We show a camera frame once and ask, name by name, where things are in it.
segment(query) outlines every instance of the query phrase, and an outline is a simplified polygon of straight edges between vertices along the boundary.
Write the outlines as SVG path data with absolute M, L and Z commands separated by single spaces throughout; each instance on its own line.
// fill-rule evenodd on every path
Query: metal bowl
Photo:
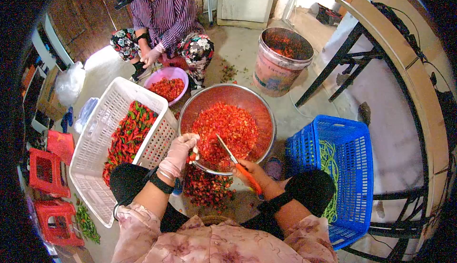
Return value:
M 192 132 L 192 124 L 200 112 L 219 101 L 245 109 L 254 118 L 259 131 L 259 138 L 246 159 L 260 163 L 273 146 L 276 137 L 276 123 L 266 101 L 246 87 L 232 83 L 220 83 L 193 95 L 181 110 L 178 120 L 179 134 Z M 203 159 L 196 161 L 195 165 L 203 171 L 215 175 L 230 176 L 232 174 L 231 172 L 218 171 L 220 170 L 218 165 L 211 164 Z

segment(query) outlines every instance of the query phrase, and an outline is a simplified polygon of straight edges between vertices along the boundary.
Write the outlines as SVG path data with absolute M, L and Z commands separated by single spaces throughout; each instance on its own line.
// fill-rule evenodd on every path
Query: blue plastic crate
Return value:
M 320 169 L 319 140 L 335 145 L 338 164 L 338 219 L 329 225 L 335 250 L 366 234 L 373 201 L 373 155 L 367 125 L 344 118 L 318 115 L 286 140 L 286 158 L 291 169 L 286 176 Z

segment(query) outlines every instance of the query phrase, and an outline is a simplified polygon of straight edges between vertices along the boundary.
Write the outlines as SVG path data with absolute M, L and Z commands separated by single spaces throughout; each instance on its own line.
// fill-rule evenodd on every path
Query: pink plastic basin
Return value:
M 178 95 L 177 98 L 175 98 L 173 101 L 168 103 L 168 106 L 174 105 L 187 90 L 187 86 L 189 85 L 189 78 L 187 77 L 186 72 L 181 69 L 181 68 L 176 68 L 176 67 L 165 67 L 162 69 L 157 70 L 155 73 L 153 73 L 149 78 L 146 79 L 146 82 L 144 83 L 144 88 L 149 89 L 153 83 L 158 83 L 160 82 L 163 78 L 167 78 L 169 80 L 174 79 L 174 78 L 180 78 L 184 82 L 184 89 L 182 90 L 181 94 Z

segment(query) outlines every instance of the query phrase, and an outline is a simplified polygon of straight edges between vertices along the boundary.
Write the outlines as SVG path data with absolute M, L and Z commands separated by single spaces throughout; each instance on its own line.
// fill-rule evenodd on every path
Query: white plastic crate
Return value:
M 157 166 L 177 136 L 178 123 L 165 98 L 122 77 L 115 78 L 100 97 L 79 137 L 69 168 L 70 179 L 84 202 L 108 228 L 116 199 L 101 177 L 111 147 L 111 135 L 137 100 L 158 113 L 133 161 L 148 169 Z

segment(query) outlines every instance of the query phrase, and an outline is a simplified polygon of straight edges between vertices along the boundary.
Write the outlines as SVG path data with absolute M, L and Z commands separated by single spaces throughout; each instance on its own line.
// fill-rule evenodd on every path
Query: floral pants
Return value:
M 111 46 L 125 61 L 134 59 L 140 50 L 133 28 L 115 32 L 111 38 Z M 178 43 L 176 53 L 186 60 L 195 83 L 202 85 L 206 67 L 214 54 L 214 44 L 208 35 L 198 32 L 188 34 Z

